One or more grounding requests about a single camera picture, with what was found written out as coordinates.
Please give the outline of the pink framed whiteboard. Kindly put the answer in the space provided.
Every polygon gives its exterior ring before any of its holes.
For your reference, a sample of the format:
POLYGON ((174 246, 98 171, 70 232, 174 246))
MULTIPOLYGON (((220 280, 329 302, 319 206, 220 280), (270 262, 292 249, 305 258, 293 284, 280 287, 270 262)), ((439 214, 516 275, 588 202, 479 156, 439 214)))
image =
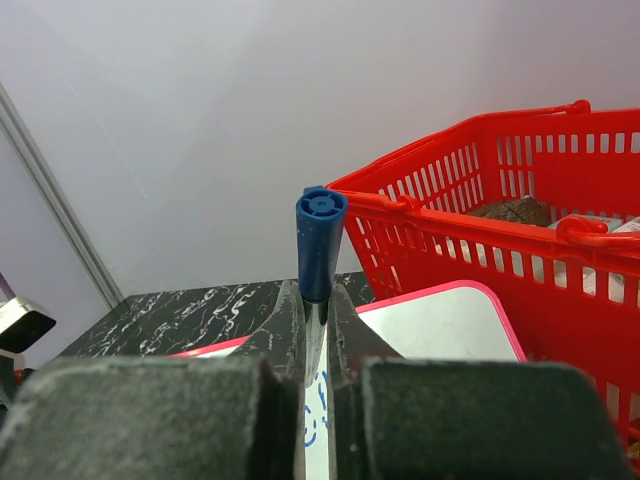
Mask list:
MULTIPOLYGON (((356 309, 359 318, 408 359, 524 362, 526 355, 498 297, 473 281, 455 281, 356 309)), ((308 479, 328 479, 327 346, 305 391, 308 479)))

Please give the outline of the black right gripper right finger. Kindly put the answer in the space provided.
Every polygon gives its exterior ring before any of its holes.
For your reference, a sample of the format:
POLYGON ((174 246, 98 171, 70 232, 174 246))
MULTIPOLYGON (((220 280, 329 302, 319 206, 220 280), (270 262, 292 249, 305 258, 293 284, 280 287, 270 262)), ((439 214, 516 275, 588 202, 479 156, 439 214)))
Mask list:
POLYGON ((342 286, 328 303, 333 479, 630 479, 587 377, 558 363, 410 360, 342 286))

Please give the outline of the white blue whiteboard marker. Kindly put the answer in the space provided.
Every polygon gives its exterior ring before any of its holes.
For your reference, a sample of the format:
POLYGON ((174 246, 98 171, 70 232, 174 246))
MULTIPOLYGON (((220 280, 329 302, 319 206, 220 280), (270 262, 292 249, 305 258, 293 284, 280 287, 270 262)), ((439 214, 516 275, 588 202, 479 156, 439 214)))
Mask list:
POLYGON ((305 188, 296 202, 298 288, 305 315, 307 387, 312 385, 320 362, 347 208, 344 195, 323 186, 305 188))

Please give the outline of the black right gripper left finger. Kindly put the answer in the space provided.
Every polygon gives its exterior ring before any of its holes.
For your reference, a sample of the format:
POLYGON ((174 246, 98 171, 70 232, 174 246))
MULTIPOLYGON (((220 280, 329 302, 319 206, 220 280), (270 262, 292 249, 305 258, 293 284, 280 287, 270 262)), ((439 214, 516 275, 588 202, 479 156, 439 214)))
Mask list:
POLYGON ((5 479, 301 479, 305 325, 295 282, 215 358, 61 358, 19 389, 5 479))

